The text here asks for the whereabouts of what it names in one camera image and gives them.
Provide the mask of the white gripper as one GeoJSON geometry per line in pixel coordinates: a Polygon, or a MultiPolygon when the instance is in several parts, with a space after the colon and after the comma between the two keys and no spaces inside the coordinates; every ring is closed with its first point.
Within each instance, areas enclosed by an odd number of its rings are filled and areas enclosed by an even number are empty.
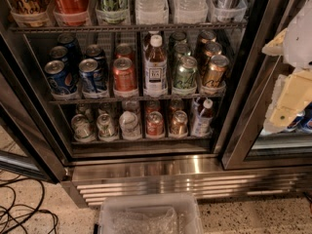
{"type": "Polygon", "coordinates": [[[296,69],[286,76],[280,74],[274,85],[263,129],[270,134],[284,130],[312,101],[312,0],[308,0],[289,23],[261,50],[276,57],[284,54],[284,61],[296,69]]]}

